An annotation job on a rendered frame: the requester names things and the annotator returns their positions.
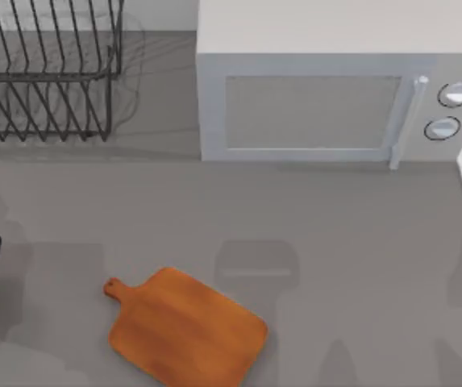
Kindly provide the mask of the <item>pale microwave oven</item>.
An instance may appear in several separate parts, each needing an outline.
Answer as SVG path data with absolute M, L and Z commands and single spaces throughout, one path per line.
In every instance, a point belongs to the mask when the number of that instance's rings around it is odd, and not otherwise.
M 462 106 L 440 89 L 462 81 L 462 0 L 200 0 L 199 52 L 368 52 L 432 54 L 435 69 L 402 162 L 454 161 L 462 150 Z M 461 123 L 445 141 L 424 135 L 430 121 Z

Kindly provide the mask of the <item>wooden cutting board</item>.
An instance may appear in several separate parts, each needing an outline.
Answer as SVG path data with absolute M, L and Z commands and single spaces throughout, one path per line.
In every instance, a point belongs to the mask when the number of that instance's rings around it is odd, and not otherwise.
M 176 268 L 103 292 L 120 304 L 109 345 L 165 387 L 239 387 L 268 338 L 262 318 Z

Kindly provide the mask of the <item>large white microwave knob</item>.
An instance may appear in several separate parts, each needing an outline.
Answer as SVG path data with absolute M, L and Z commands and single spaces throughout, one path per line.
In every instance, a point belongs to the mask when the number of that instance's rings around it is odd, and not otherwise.
M 462 81 L 444 85 L 438 93 L 438 101 L 441 106 L 447 108 L 462 106 Z

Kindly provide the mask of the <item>small white microwave knob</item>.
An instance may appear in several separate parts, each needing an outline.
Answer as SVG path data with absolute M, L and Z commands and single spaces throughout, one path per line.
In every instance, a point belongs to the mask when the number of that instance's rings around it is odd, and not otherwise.
M 448 116 L 430 121 L 424 128 L 424 135 L 431 141 L 445 141 L 454 137 L 461 129 L 460 121 Z

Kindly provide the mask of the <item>grey microwave door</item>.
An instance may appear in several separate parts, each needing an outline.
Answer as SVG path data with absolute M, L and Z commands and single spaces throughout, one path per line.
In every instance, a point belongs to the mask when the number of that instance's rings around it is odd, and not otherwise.
M 199 52 L 204 161 L 383 162 L 432 54 Z

